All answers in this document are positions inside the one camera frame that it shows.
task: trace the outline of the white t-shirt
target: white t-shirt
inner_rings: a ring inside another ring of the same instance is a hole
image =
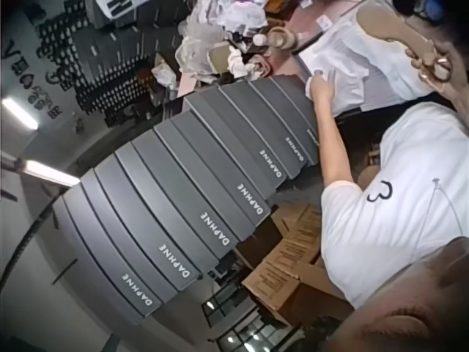
[[[421,103],[385,133],[381,171],[362,191],[322,194],[322,256],[355,307],[386,280],[456,237],[469,237],[469,138],[456,114]]]

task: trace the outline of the window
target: window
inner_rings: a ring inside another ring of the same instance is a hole
[[[256,308],[217,339],[221,352],[275,352],[298,329],[275,329],[262,321]]]
[[[235,280],[228,281],[215,295],[202,305],[209,326],[214,326],[223,320],[233,309],[248,298],[248,291],[236,284]]]

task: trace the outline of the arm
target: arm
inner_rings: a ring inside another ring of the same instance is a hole
[[[324,186],[336,181],[353,182],[349,158],[344,141],[332,115],[333,84],[326,82],[320,73],[311,80],[311,98],[314,101],[320,138],[320,160]]]

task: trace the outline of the sticker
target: sticker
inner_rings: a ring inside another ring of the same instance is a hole
[[[302,9],[305,9],[308,6],[311,6],[312,4],[313,4],[313,0],[301,0],[300,1],[300,6]]]
[[[322,15],[316,20],[316,23],[320,25],[323,32],[327,31],[330,27],[332,27],[332,21],[326,15]]]

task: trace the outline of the ceiling light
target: ceiling light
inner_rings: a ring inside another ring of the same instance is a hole
[[[244,347],[246,347],[246,350],[248,350],[248,352],[256,352],[256,350],[254,350],[254,347],[252,347],[248,343],[245,343]]]
[[[32,130],[37,130],[39,125],[37,121],[31,117],[26,111],[24,111],[13,99],[6,98],[1,101],[1,103],[10,110],[10,112],[15,115],[15,117],[20,120],[27,128]]]
[[[26,166],[23,170],[25,174],[43,178],[44,180],[49,180],[55,183],[60,183],[64,186],[72,187],[77,183],[80,183],[80,179],[67,175],[64,172],[59,170],[52,169],[49,166],[38,163],[37,161],[28,160]]]

